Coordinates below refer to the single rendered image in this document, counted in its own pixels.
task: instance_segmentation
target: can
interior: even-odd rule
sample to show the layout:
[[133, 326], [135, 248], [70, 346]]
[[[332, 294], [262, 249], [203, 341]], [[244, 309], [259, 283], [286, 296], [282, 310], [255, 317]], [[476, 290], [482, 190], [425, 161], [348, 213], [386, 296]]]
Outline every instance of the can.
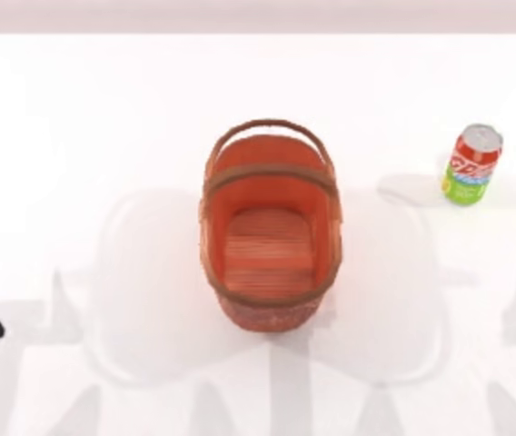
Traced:
[[486, 192], [502, 153], [502, 136], [486, 124], [471, 124], [456, 141], [442, 182], [454, 203], [477, 203]]

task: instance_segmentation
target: logo on can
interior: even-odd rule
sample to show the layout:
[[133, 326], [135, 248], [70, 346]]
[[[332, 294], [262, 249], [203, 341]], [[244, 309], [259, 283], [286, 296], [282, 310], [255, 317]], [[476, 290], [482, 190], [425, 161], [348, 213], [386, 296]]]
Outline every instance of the logo on can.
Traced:
[[502, 143], [502, 136], [488, 125], [466, 127], [451, 154], [442, 182], [444, 194], [455, 203], [477, 203], [490, 183]]

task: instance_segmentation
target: brown handle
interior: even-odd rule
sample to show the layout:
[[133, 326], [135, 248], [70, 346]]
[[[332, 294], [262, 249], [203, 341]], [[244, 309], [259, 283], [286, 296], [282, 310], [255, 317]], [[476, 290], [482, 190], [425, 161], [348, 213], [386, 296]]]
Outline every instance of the brown handle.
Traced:
[[237, 134], [245, 131], [253, 129], [254, 127], [284, 127], [289, 130], [293, 130], [299, 134], [303, 134], [311, 142], [319, 151], [319, 154], [326, 164], [327, 173], [334, 179], [334, 166], [332, 164], [331, 157], [327, 153], [326, 148], [324, 147], [323, 142], [310, 130], [306, 127], [302, 127], [299, 124], [292, 123], [286, 120], [276, 120], [276, 119], [262, 119], [262, 120], [252, 120], [243, 124], [236, 125], [231, 128], [226, 134], [224, 134], [218, 141], [215, 143], [213, 150], [208, 158], [207, 164], [205, 166], [205, 180], [207, 181], [213, 174], [213, 168], [215, 166], [215, 162], [220, 155], [222, 149], [227, 145], [227, 143]]

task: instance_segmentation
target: basket bottom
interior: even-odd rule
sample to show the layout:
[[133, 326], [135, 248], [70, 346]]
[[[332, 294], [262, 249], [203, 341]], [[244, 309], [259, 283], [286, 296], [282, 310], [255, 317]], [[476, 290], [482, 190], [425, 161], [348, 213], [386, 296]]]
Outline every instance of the basket bottom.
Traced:
[[[299, 213], [284, 209], [250, 209], [228, 227], [224, 282], [244, 296], [284, 300], [314, 286], [311, 227]], [[226, 314], [256, 332], [296, 328], [316, 311], [319, 302], [290, 308], [253, 308], [221, 299]]]

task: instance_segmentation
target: red basket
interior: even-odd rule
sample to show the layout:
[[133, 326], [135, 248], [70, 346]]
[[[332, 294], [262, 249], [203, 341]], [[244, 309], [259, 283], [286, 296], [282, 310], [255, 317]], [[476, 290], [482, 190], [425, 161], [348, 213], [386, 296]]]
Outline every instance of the red basket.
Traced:
[[[284, 127], [306, 137], [255, 134]], [[222, 136], [205, 167], [201, 255], [224, 312], [254, 332], [299, 327], [318, 309], [342, 261], [341, 203], [319, 138], [284, 120], [255, 120]]]

